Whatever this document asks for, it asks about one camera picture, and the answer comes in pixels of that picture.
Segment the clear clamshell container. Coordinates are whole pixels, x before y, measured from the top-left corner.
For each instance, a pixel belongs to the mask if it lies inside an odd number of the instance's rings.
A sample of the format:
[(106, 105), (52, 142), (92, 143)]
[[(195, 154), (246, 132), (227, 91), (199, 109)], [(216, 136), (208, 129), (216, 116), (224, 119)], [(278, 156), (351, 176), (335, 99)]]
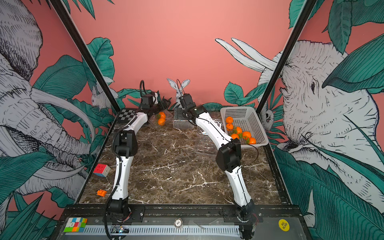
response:
[(173, 128), (179, 130), (192, 130), (195, 126), (183, 115), (184, 110), (182, 108), (176, 108), (174, 110)]
[(170, 127), (173, 121), (173, 114), (168, 110), (162, 110), (152, 116), (149, 123), (154, 128), (167, 128)]

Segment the white perforated plastic basket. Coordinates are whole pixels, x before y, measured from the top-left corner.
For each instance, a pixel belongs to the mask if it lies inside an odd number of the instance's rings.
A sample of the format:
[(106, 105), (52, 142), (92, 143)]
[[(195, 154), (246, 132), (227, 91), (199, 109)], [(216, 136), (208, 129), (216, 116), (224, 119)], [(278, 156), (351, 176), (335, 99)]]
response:
[(256, 143), (251, 145), (243, 138), (240, 139), (242, 149), (259, 148), (269, 144), (267, 134), (262, 123), (252, 107), (225, 107), (220, 110), (225, 133), (229, 136), (231, 132), (226, 127), (226, 118), (233, 118), (234, 128), (240, 127), (243, 132), (250, 132), (251, 137), (255, 138)]

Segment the orange with leaf centre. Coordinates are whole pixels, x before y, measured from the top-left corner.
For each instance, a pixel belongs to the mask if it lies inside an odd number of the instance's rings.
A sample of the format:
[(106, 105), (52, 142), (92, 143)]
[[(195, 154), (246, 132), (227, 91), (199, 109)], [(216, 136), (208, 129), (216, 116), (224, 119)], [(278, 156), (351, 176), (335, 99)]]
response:
[(250, 132), (243, 132), (242, 133), (242, 138), (245, 139), (245, 140), (248, 140), (251, 137), (252, 137), (252, 135), (251, 135)]

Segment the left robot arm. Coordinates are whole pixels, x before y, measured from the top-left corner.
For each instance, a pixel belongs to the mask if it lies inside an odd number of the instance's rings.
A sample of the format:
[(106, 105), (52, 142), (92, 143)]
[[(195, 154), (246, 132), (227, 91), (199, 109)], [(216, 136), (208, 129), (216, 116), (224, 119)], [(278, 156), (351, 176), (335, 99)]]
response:
[(106, 203), (106, 214), (118, 215), (120, 222), (130, 218), (131, 209), (128, 205), (128, 182), (134, 156), (138, 152), (136, 134), (140, 128), (154, 116), (168, 107), (157, 93), (148, 93), (145, 82), (140, 82), (139, 93), (141, 103), (128, 124), (119, 128), (114, 135), (112, 151), (116, 157), (116, 172), (112, 193)]

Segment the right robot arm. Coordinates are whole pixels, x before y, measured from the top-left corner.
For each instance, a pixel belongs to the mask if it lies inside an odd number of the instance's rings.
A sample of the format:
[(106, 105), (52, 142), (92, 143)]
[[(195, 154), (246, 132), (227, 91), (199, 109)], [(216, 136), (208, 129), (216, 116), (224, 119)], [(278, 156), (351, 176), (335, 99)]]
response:
[(227, 135), (212, 119), (204, 106), (182, 104), (184, 115), (204, 130), (215, 144), (218, 152), (216, 163), (227, 175), (234, 193), (237, 217), (245, 223), (252, 218), (254, 201), (252, 200), (242, 174), (241, 143)]

